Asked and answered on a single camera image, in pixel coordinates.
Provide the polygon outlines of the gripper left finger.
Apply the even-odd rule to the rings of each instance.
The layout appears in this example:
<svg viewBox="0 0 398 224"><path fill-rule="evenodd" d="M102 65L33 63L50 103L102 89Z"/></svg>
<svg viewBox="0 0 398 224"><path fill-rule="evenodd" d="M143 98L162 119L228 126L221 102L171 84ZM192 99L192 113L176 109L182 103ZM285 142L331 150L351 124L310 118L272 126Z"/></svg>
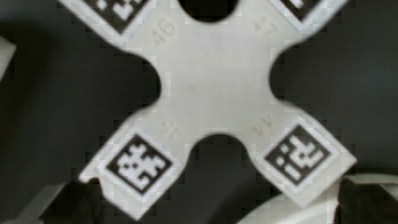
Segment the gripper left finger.
<svg viewBox="0 0 398 224"><path fill-rule="evenodd" d="M100 184L47 186L6 224L104 224Z"/></svg>

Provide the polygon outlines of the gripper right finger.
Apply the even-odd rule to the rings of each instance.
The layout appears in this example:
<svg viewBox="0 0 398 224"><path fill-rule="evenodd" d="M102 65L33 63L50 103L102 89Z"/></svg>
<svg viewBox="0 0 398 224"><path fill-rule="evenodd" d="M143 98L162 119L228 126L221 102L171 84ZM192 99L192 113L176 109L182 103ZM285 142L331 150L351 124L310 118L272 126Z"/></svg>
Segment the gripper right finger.
<svg viewBox="0 0 398 224"><path fill-rule="evenodd" d="M338 191L338 224L398 224L398 176L347 176Z"/></svg>

